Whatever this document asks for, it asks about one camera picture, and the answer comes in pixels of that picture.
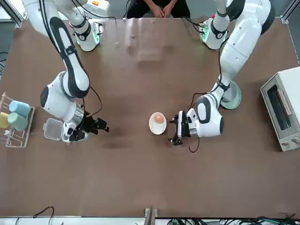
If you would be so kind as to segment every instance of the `oven door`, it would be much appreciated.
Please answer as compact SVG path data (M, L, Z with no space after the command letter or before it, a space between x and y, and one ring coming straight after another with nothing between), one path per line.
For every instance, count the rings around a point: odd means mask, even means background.
M291 104L286 98L284 87L278 76L274 76L263 88L262 96L266 102L278 138L297 132L297 119Z

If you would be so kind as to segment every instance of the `person's hand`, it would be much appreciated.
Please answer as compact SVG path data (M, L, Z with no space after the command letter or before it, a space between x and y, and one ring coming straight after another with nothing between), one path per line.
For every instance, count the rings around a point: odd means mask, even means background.
M174 7L173 4L169 3L168 5L166 5L163 9L163 13L164 13L164 18L169 18L171 15L171 10Z
M154 4L151 10L153 12L154 17L160 17L160 18L164 17L164 13L158 5Z

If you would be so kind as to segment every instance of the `blue cup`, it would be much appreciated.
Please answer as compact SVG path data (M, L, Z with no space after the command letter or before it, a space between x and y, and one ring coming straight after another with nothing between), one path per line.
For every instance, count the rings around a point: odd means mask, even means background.
M26 118L30 112L30 106L24 102L12 101L9 104L9 110Z
M17 114L16 112L11 113L8 118L8 122L17 131L23 131L26 129L28 121L25 117Z

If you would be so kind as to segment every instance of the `white bowl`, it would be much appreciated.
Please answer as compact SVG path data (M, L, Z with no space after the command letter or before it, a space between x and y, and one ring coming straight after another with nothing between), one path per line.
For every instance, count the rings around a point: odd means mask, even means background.
M156 123L156 121L154 119L156 116L161 116L163 118L164 122ZM155 112L150 116L149 128L152 133L154 133L155 135L161 135L165 131L166 127L167 127L167 120L165 119L165 116L162 113Z

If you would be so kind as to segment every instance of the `brown table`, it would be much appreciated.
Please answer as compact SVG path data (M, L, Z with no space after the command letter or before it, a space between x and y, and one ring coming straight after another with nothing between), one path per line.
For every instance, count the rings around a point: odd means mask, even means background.
M27 148L1 147L1 216L30 216L49 205L55 215L70 216L140 217L147 207L157 207L160 217L300 216L300 151L280 151L260 94L277 71L298 65L279 20L235 79L242 102L220 110L224 133L201 138L195 154L187 140L179 147L167 141L173 125L161 136L148 127L153 112L171 119L219 74L217 51L191 27L181 19L109 21L102 46L77 49L110 133L69 146L44 138L51 115L39 95L64 66L51 42L25 22L14 33L0 90L37 111ZM86 108L98 107L91 91Z

